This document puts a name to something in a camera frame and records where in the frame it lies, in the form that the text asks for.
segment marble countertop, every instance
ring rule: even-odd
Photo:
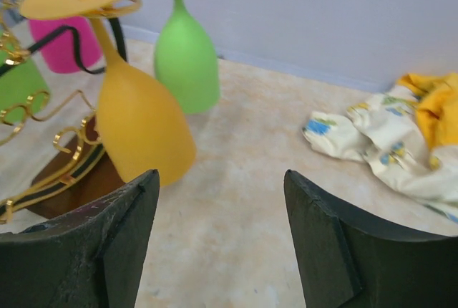
[[[26,26],[15,30],[31,42]],[[130,61],[152,72],[153,46],[127,42]],[[54,97],[81,88],[95,102],[102,76],[52,74],[34,57]],[[161,189],[138,308],[304,307],[283,196],[294,169],[334,195],[391,221],[458,234],[458,224],[390,191],[369,167],[313,152],[301,135],[312,110],[343,112],[368,94],[220,61],[222,97],[188,116],[198,159],[178,183]],[[0,148],[0,198],[19,193],[55,155],[52,139],[88,112],[75,100],[46,125],[35,123]],[[0,226],[20,231],[40,222],[28,211]]]

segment beige tabletop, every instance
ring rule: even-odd
[[[24,25],[15,31],[25,44]],[[150,44],[127,42],[130,61],[152,72]],[[95,102],[102,77],[52,74],[36,57],[54,97],[82,88]],[[458,224],[390,191],[368,166],[313,152],[301,135],[312,110],[343,112],[368,94],[233,62],[220,62],[222,97],[189,116],[198,159],[161,189],[137,299],[138,308],[304,307],[283,196],[283,175],[298,170],[334,195],[391,221],[458,234]],[[53,156],[56,130],[87,113],[75,101],[0,148],[0,198],[25,189]],[[0,226],[40,221],[28,211]]]

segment wall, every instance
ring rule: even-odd
[[[143,0],[127,36],[153,41],[172,0]],[[456,0],[186,0],[228,59],[364,90],[458,69]]]

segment brown wooden base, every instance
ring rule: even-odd
[[[97,133],[94,131],[94,120],[91,120],[89,124],[91,127],[88,125],[88,138],[94,140],[97,136]],[[73,150],[76,142],[77,139],[75,137],[67,144],[67,147]],[[88,149],[90,148],[86,147],[82,158],[84,158]],[[35,177],[32,184],[63,168],[69,162],[71,156],[66,153],[56,155],[40,174]],[[45,218],[54,218],[105,196],[123,185],[124,182],[118,176],[112,161],[105,153],[95,167],[73,186],[55,197],[29,206],[27,209]]]

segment yellow wine glass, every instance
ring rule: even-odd
[[[97,130],[121,179],[129,182],[158,169],[161,184],[180,179],[192,166],[196,147],[177,100],[151,75],[117,53],[100,17],[119,0],[24,0],[30,19],[87,16],[103,49],[107,71],[97,103]]]

